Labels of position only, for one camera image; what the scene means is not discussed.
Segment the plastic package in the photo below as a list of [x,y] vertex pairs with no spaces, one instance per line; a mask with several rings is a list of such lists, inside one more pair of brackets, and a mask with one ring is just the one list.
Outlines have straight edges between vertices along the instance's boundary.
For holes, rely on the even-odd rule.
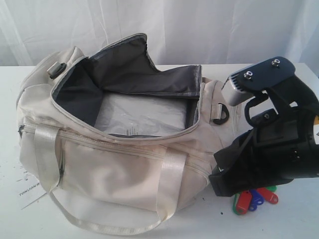
[[95,128],[108,134],[167,136],[185,129],[186,100],[106,93]]

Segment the cream duffel bag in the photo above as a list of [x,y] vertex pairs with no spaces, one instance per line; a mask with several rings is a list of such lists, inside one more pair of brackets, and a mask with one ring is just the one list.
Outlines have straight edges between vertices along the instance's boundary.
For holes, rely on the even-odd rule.
[[[65,217],[83,229],[135,235],[189,204],[208,184],[213,154],[236,137],[240,110],[201,66],[159,71],[136,34],[88,58],[50,55],[23,81],[17,100],[20,160]],[[74,194],[157,212],[143,228],[76,218],[56,199]]]

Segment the bag opening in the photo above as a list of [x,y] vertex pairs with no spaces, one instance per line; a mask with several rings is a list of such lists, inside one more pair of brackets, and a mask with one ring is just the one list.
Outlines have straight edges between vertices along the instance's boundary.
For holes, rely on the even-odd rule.
[[117,42],[76,64],[52,93],[66,111],[118,137],[167,136],[198,120],[201,66],[156,69],[146,36]]

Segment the red key tag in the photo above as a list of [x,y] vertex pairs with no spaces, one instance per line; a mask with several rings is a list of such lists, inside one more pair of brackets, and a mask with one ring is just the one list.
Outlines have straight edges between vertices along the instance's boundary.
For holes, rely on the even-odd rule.
[[244,191],[240,194],[236,204],[238,214],[243,215],[247,213],[252,198],[253,196],[249,191]]
[[256,191],[263,196],[263,198],[272,204],[278,203],[278,196],[273,192],[269,191],[267,188],[258,188]]

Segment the paper label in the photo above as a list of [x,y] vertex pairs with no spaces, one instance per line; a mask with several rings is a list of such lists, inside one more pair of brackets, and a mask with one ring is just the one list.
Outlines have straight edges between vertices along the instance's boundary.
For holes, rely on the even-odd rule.
[[39,199],[45,194],[39,180],[28,173],[21,165],[18,167],[19,178],[16,181],[17,196],[19,198],[20,208],[23,209]]

